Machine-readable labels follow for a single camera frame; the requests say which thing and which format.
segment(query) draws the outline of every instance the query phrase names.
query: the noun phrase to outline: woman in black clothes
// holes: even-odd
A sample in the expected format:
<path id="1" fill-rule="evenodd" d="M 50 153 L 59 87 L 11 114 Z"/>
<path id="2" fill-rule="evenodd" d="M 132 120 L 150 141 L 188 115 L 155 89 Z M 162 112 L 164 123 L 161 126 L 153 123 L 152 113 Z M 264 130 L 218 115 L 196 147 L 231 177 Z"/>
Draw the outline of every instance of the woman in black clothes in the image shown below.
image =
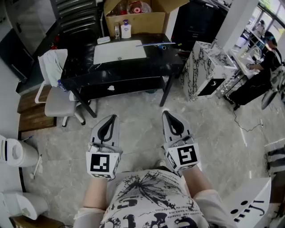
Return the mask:
<path id="1" fill-rule="evenodd" d="M 249 79 L 237 91 L 231 95 L 225 95 L 224 98 L 231 104 L 236 104 L 234 110 L 237 110 L 241 105 L 246 105 L 253 99 L 261 96 L 271 88 L 270 70 L 274 71 L 281 65 L 281 54 L 277 50 L 277 42 L 271 32 L 265 33 L 265 40 L 271 51 L 265 54 L 264 60 L 260 64 L 250 65 L 250 69 L 258 69 L 260 72 Z"/>

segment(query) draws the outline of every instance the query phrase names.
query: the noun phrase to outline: marble floor tile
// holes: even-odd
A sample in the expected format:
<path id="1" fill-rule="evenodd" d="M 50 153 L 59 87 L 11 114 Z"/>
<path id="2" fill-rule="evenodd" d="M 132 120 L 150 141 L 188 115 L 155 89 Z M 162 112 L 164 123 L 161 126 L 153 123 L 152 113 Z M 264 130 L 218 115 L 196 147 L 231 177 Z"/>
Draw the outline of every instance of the marble floor tile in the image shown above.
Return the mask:
<path id="1" fill-rule="evenodd" d="M 164 107 L 159 107 L 162 90 L 122 94 L 92 101 L 98 106 L 98 117 L 92 118 L 80 108 L 86 125 L 69 118 L 66 127 L 26 132 L 27 140 L 42 154 L 42 169 L 31 180 L 34 167 L 23 168 L 28 192 L 43 196 L 48 204 L 48 217 L 66 224 L 73 224 L 73 217 L 80 207 L 90 176 L 86 172 L 85 152 L 92 128 L 104 117 L 119 117 L 120 147 L 123 148 L 117 172 L 149 169 L 163 159 L 164 143 L 162 112 L 168 109 L 186 118 L 199 145 L 203 173 L 224 198 L 249 178 L 267 176 L 264 153 L 285 143 L 285 106 L 275 98 L 265 110 L 261 99 L 242 106 L 234 121 L 233 107 L 216 96 L 208 100 L 187 102 L 178 81 L 175 81 Z"/>

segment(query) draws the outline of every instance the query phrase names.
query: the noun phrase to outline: white box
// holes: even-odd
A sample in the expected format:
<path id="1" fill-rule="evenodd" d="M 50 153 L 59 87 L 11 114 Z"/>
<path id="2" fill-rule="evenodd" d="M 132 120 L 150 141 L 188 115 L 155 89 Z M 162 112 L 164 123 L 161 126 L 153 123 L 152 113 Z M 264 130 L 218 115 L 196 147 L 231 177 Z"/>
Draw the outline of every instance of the white box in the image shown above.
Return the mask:
<path id="1" fill-rule="evenodd" d="M 200 153 L 197 143 L 168 148 L 165 155 L 174 171 L 191 168 L 200 162 Z"/>
<path id="2" fill-rule="evenodd" d="M 115 178 L 120 153 L 86 152 L 87 172 L 96 178 Z"/>

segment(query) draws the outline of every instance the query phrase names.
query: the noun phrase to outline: black table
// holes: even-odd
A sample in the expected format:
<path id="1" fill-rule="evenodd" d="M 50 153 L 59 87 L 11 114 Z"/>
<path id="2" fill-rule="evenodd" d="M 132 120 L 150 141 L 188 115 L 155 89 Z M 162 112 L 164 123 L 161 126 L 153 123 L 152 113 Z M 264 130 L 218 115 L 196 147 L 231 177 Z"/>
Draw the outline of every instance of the black table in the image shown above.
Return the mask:
<path id="1" fill-rule="evenodd" d="M 165 34 L 138 34 L 125 40 L 141 40 L 143 44 L 169 42 Z M 172 45 L 166 45 L 166 50 L 146 46 L 146 58 L 93 65 L 96 45 L 94 42 L 70 45 L 69 42 L 66 47 L 60 46 L 68 49 L 61 83 L 74 93 L 92 117 L 97 115 L 88 101 L 112 95 L 163 89 L 160 106 L 164 105 L 175 76 L 183 69 L 183 62 Z M 162 76 L 169 76 L 166 84 Z M 114 90 L 108 90 L 110 86 L 114 86 Z"/>

